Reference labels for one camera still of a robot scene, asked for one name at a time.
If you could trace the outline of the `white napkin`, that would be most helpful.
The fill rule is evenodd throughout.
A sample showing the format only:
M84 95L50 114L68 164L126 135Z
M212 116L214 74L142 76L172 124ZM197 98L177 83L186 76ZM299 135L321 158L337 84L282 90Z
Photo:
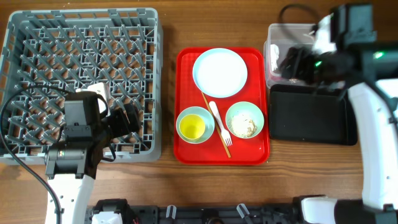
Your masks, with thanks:
M270 45L270 58L271 58L271 70L275 72L278 69L277 61L279 59L279 47L276 44Z

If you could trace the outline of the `yellow plastic cup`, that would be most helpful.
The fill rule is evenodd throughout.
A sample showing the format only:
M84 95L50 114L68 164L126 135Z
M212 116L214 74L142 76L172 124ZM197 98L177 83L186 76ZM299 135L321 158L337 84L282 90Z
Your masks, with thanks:
M205 121L196 114L188 114L184 116L179 124L180 132L189 140L197 140L203 136L205 132Z

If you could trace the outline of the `green bowl with rice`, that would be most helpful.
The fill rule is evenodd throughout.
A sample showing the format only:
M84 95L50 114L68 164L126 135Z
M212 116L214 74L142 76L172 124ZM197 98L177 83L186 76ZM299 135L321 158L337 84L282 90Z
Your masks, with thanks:
M228 130L241 139L257 136L265 126L262 111L248 101L240 101L230 106L226 112L225 121Z

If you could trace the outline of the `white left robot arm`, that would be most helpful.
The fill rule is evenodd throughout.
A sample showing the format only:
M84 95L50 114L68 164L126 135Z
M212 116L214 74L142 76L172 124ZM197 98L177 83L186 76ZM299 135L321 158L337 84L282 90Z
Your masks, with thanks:
M54 215L59 215L61 223L84 222L97 166L107 160L103 150L113 148L112 139L140 127L138 110L132 104L101 114L97 103L67 103L61 129L64 139L53 143L45 155L45 174L52 190L46 223L52 223Z

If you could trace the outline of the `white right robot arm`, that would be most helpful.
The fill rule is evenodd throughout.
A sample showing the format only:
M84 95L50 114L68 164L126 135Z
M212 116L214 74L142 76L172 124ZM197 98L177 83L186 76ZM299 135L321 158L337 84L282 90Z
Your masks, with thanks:
M280 70L307 83L344 81L359 129L362 198L302 197L301 221L397 223L397 42L357 42L325 53L294 45Z

